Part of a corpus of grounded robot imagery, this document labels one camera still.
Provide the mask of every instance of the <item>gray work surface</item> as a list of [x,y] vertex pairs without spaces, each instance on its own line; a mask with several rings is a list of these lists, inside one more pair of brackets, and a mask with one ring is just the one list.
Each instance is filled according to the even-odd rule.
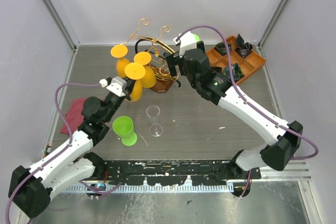
[[309,219],[297,182],[253,182],[243,200],[231,193],[111,193],[99,200],[61,193],[33,223],[307,224]]
[[[70,82],[98,83],[107,76],[117,75],[116,62],[110,55],[111,47],[80,47],[75,59]],[[127,58],[134,56],[129,47]],[[126,147],[111,129],[92,151],[104,159],[231,159],[239,150],[256,147],[264,141],[247,124],[232,113],[201,98],[191,88],[186,77],[180,77],[182,86],[174,83],[167,93],[143,91],[137,102],[124,101],[112,121],[118,116],[129,116],[138,134],[135,145]],[[264,71],[261,69],[243,82],[242,90],[265,109],[274,113]],[[62,110],[66,112],[73,99],[96,96],[103,99],[104,88],[68,87]],[[150,123],[146,115],[149,105],[161,109],[163,134],[149,134]],[[58,121],[53,149],[68,139],[60,134],[62,121]]]

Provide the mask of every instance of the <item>white wall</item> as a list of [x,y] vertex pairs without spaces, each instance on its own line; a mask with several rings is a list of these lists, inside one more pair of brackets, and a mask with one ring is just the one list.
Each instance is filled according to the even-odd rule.
[[[65,76],[71,49],[41,0],[0,3],[0,223],[4,223],[12,171],[41,158],[54,92]],[[11,213],[17,214],[14,204]]]
[[[320,148],[307,163],[328,223],[336,223],[335,40],[335,0],[290,0],[264,46],[285,118]],[[299,154],[312,151],[303,143]]]
[[[159,36],[169,25],[171,39],[190,26],[209,24],[227,36],[241,35],[260,41],[280,0],[52,0],[74,40],[82,45],[117,44],[135,31],[138,20],[148,17],[147,36]],[[219,41],[212,31],[197,33],[205,42]]]

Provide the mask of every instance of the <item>green silicone cup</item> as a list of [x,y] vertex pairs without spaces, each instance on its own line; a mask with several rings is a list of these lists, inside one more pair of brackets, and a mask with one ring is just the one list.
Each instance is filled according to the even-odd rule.
[[138,136],[134,132],[133,121],[128,116],[116,118],[113,121],[112,129],[126,146],[132,146],[138,139]]

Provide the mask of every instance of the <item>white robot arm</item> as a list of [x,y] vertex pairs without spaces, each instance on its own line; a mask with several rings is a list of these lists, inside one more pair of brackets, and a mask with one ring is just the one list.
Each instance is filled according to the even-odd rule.
[[[246,171],[256,167],[270,166],[276,170],[283,170],[299,148],[301,141],[284,129],[289,128],[301,134],[302,125],[296,121],[289,124],[276,117],[245,95],[238,87],[240,95],[245,98],[242,100],[231,81],[210,67],[203,42],[197,41],[190,32],[182,36],[179,41],[176,39],[174,41],[180,44],[180,51],[165,55],[171,75],[176,75],[175,66],[178,65],[181,75],[188,78],[191,86],[202,98],[231,111],[265,140],[262,146],[239,151],[229,163],[229,172],[238,177],[242,174],[246,175]],[[72,135],[72,142],[66,141],[28,169],[19,166],[13,171],[8,196],[12,197],[13,202],[28,217],[38,216],[65,188],[88,177],[100,178],[106,170],[104,160],[94,153],[87,153],[80,159],[78,157],[105,137],[109,128],[104,123],[111,120],[125,98],[130,99],[134,81],[115,77],[103,79],[100,83],[102,87],[109,90],[109,94],[104,101],[96,97],[90,97],[85,101],[82,110],[85,120]],[[252,104],[279,124],[269,123],[247,103]],[[64,151],[53,159],[61,150]],[[39,168],[40,170],[32,175],[33,171]],[[14,190],[17,190],[18,185],[28,176],[30,177],[25,186],[19,188],[12,196]]]
[[[175,66],[178,66],[181,75],[187,76],[192,88],[201,97],[238,116],[265,141],[257,148],[238,152],[232,160],[232,172],[240,173],[240,170],[248,171],[263,166],[283,170],[301,142],[300,138],[286,129],[301,134],[302,125],[297,121],[289,124],[253,101],[239,87],[234,87],[228,77],[210,66],[203,42],[190,31],[179,39],[174,38],[174,42],[180,46],[179,52],[165,55],[171,75],[176,75]],[[272,124],[265,116],[278,124]]]

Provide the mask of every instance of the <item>white paint splatter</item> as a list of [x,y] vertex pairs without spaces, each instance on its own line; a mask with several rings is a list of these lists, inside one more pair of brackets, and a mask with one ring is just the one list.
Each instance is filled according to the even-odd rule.
[[142,137],[142,139],[145,141],[147,147],[148,147],[148,143],[146,142],[146,140],[143,138],[143,136],[139,133],[139,135]]

